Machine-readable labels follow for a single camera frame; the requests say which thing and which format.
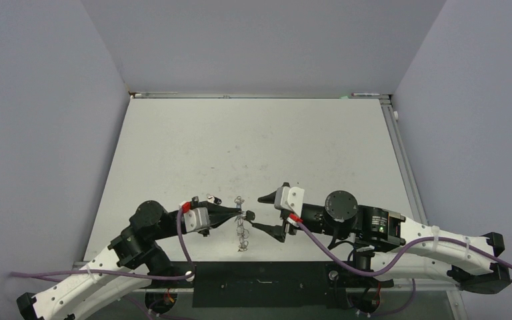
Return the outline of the large perforated metal keyring disc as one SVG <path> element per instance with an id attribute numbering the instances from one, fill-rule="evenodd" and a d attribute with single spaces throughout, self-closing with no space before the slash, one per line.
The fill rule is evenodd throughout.
<path id="1" fill-rule="evenodd" d="M 236 233 L 239 238 L 238 252 L 244 252 L 244 251 L 248 250 L 248 245 L 249 245 L 249 242 L 248 242 L 249 232 L 244 226 L 244 221 L 245 221 L 245 216 L 246 216 L 246 214 L 243 210 L 244 201 L 245 200 L 240 195 L 235 198 L 236 207 L 240 210 L 240 213 L 235 218 L 235 222 L 237 224 Z"/>

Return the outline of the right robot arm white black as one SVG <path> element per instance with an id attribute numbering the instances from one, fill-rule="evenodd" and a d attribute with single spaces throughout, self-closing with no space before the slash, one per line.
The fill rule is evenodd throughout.
<path id="1" fill-rule="evenodd" d="M 279 242 L 305 232 L 341 272 L 358 285 L 394 279 L 445 281 L 461 290 L 496 294 L 509 286 L 509 268 L 499 262 L 503 236 L 470 237 L 428 226 L 395 211 L 360 205 L 348 191 L 333 191 L 322 205 L 304 202 L 305 191 L 284 183 L 258 198 L 280 212 L 281 225 L 246 221 Z"/>

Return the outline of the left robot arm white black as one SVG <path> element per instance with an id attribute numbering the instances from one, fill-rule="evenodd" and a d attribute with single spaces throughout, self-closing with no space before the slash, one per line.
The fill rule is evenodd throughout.
<path id="1" fill-rule="evenodd" d="M 61 272 L 64 279 L 39 293 L 24 293 L 16 300 L 23 319 L 84 319 L 128 292 L 151 283 L 192 281 L 196 266 L 183 236 L 208 236 L 232 218 L 242 215 L 241 205 L 225 207 L 220 201 L 184 201 L 169 212 L 155 200 L 146 200 L 129 225 L 108 246 L 78 270 Z M 188 267 L 175 270 L 158 241 L 177 237 Z"/>

